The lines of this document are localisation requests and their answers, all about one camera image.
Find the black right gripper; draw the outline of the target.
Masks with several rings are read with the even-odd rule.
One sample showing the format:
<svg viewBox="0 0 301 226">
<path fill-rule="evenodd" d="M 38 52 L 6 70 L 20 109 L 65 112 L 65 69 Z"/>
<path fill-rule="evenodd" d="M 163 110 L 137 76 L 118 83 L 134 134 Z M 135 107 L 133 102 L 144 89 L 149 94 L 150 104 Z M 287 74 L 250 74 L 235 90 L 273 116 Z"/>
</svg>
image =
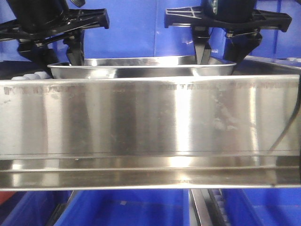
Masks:
<svg viewBox="0 0 301 226">
<path fill-rule="evenodd" d="M 238 35 L 226 38 L 223 59 L 241 63 L 257 48 L 262 35 L 260 30 L 286 32 L 292 18 L 286 13 L 255 9 L 255 0 L 203 0 L 199 6 L 168 8 L 165 11 L 165 28 L 191 27 L 195 61 L 207 65 L 211 55 L 209 28 L 222 28 Z"/>
</svg>

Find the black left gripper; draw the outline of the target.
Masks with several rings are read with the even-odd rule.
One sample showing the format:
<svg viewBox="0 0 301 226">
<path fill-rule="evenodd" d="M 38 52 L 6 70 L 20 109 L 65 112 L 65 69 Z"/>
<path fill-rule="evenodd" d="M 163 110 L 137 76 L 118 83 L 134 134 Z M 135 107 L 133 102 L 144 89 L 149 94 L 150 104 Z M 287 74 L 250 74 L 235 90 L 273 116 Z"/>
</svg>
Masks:
<svg viewBox="0 0 301 226">
<path fill-rule="evenodd" d="M 0 40 L 32 41 L 19 43 L 17 51 L 51 78 L 48 65 L 55 64 L 55 52 L 48 44 L 63 40 L 68 46 L 67 58 L 72 66 L 84 64 L 84 30 L 103 27 L 110 20 L 106 9 L 82 9 L 83 0 L 74 0 L 70 9 L 65 0 L 9 0 L 16 19 L 0 25 Z"/>
</svg>

